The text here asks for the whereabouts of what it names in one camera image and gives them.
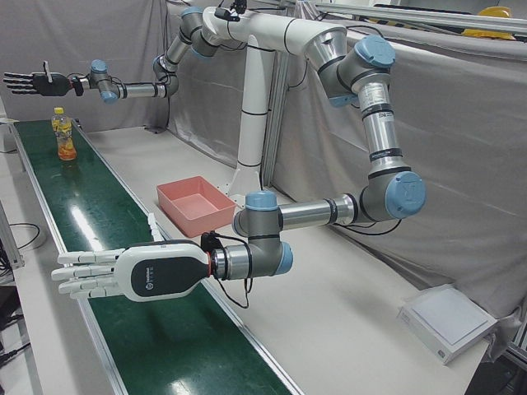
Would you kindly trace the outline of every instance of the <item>white table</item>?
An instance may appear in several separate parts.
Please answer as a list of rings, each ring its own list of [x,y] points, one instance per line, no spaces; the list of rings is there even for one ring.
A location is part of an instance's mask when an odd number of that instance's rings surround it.
[[[195,175],[216,185],[231,181],[233,169],[168,132],[128,128],[89,136],[173,238],[183,235],[157,206],[158,184]],[[0,160],[8,217],[43,225],[26,174],[9,162]],[[229,227],[219,231],[231,233]],[[328,227],[289,230],[282,239],[293,249],[293,269],[255,279],[250,308],[233,308],[306,394],[464,394],[485,342],[443,366],[396,320],[399,306],[417,290],[391,268]],[[108,393],[77,303],[58,295],[49,279],[56,250],[46,245],[27,254],[26,267],[16,271],[44,393]],[[225,284],[242,300],[240,281]]]

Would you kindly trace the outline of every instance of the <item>metal rail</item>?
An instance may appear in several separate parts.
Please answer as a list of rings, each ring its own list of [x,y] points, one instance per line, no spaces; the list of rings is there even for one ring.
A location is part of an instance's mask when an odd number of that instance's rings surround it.
[[[266,4],[278,6],[275,0],[259,0]],[[288,7],[294,7],[295,1],[287,0]],[[464,14],[450,14],[448,12],[430,12],[414,10],[397,10],[392,8],[348,6],[315,2],[314,5],[322,12],[366,16],[390,21],[422,23],[426,25],[461,27],[465,29],[479,29],[503,31],[512,34],[527,34],[527,20],[516,18],[498,18],[494,16],[478,16]]]

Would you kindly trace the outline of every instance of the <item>pink plastic tray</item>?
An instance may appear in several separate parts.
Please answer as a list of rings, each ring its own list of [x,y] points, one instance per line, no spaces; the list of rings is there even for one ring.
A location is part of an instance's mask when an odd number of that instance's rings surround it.
[[[157,185],[159,205],[187,237],[232,222],[236,204],[203,177]]]

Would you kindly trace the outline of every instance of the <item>yellow hard hat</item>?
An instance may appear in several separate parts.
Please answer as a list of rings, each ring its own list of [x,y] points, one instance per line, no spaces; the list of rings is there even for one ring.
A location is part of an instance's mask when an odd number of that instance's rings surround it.
[[[478,12],[478,15],[494,16],[496,18],[510,18],[512,16],[511,9],[509,7],[501,6],[487,7]],[[512,34],[502,31],[465,29],[461,35],[467,35],[470,37],[483,37],[488,39],[516,40]]]

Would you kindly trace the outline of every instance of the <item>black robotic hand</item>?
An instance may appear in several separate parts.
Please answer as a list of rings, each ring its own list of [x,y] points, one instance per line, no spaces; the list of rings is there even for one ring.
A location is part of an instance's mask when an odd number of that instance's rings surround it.
[[[13,72],[4,72],[3,81],[7,88],[15,95],[42,95],[42,96],[64,96],[72,88],[70,80],[58,74],[51,72],[33,72],[31,74],[16,74]]]

